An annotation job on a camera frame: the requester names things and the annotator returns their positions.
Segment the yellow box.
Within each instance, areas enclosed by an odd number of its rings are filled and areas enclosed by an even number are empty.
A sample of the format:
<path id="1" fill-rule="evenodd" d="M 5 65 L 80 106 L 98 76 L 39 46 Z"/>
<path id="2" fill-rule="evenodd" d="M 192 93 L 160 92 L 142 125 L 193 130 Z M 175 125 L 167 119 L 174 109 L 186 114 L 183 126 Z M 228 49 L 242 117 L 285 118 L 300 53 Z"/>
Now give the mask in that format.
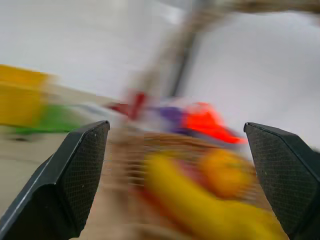
<path id="1" fill-rule="evenodd" d="M 0 125 L 33 127 L 47 105 L 48 73 L 0 64 Z"/>

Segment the red fruit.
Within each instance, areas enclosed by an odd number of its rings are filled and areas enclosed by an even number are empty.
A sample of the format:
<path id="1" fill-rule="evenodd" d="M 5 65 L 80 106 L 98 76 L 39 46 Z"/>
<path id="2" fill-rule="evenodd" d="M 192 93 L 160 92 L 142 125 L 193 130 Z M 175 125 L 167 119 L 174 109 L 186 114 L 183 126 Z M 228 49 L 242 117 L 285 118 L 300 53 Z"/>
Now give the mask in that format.
<path id="1" fill-rule="evenodd" d="M 106 105 L 107 109 L 116 111 L 127 116 L 130 120 L 137 120 L 142 112 L 144 104 L 146 103 L 146 94 L 139 91 L 133 94 L 128 102 L 112 102 Z"/>

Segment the purple eggplant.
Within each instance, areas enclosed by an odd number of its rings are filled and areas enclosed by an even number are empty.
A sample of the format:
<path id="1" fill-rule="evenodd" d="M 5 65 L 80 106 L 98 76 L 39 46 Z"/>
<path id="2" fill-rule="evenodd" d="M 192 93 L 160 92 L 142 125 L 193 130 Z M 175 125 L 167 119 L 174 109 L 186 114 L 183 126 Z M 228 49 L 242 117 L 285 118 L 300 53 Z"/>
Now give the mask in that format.
<path id="1" fill-rule="evenodd" d="M 169 123 L 169 132 L 185 136 L 191 135 L 191 131 L 183 123 L 186 117 L 185 110 L 180 107 L 163 106 L 158 107 L 156 111 Z"/>

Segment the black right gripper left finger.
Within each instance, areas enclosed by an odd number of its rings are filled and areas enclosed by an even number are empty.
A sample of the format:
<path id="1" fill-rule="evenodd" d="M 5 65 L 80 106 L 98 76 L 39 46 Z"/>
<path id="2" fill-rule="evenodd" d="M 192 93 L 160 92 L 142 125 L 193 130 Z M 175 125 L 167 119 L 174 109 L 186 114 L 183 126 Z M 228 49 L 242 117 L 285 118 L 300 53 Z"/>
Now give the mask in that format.
<path id="1" fill-rule="evenodd" d="M 0 218 L 0 240 L 70 240 L 85 228 L 99 186 L 110 124 L 68 133 Z"/>

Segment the red-orange carrot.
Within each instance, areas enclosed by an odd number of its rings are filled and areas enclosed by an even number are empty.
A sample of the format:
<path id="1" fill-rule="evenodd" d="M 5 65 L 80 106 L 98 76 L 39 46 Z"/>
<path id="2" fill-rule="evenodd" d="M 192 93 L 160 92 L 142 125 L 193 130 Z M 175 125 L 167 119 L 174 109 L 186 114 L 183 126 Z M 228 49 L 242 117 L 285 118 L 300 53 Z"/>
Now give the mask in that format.
<path id="1" fill-rule="evenodd" d="M 221 140 L 228 144 L 245 144 L 247 140 L 232 133 L 213 106 L 196 102 L 185 108 L 182 125 L 193 132 Z"/>

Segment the orange fruit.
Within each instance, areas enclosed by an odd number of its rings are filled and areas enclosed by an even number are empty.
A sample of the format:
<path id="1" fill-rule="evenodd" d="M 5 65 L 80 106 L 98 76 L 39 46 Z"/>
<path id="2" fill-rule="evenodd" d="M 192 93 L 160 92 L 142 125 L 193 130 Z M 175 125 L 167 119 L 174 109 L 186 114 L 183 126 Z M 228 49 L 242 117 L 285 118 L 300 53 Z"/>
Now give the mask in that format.
<path id="1" fill-rule="evenodd" d="M 207 187 L 223 199 L 242 198 L 254 184 L 253 166 L 223 148 L 208 151 L 198 162 Z"/>

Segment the green object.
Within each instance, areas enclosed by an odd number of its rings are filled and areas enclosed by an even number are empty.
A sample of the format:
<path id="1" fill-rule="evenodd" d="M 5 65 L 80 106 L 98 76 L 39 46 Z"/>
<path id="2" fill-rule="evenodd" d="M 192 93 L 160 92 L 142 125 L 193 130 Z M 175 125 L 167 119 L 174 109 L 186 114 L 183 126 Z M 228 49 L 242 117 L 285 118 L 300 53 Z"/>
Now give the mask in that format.
<path id="1" fill-rule="evenodd" d="M 68 133 L 81 125 L 81 120 L 71 109 L 59 104 L 49 104 L 35 126 L 18 127 L 14 133 L 19 135 Z"/>

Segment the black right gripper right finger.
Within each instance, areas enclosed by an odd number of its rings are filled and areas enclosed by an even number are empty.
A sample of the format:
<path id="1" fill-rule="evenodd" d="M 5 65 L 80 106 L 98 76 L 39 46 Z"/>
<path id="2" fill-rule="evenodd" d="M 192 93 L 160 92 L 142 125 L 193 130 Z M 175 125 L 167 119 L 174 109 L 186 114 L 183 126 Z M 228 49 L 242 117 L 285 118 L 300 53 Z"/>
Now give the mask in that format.
<path id="1" fill-rule="evenodd" d="M 259 184 L 290 240 L 320 240 L 320 152 L 298 135 L 247 122 Z"/>

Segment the yellow banana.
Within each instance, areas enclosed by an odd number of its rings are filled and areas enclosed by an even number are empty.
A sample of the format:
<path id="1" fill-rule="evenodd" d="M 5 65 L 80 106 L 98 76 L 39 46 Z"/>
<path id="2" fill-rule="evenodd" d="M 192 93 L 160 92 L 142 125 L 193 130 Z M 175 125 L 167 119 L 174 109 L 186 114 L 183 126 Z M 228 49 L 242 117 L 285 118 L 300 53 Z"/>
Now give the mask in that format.
<path id="1" fill-rule="evenodd" d="M 151 153 L 144 163 L 148 190 L 200 240 L 288 240 L 271 212 L 213 196 L 183 175 L 170 155 Z"/>

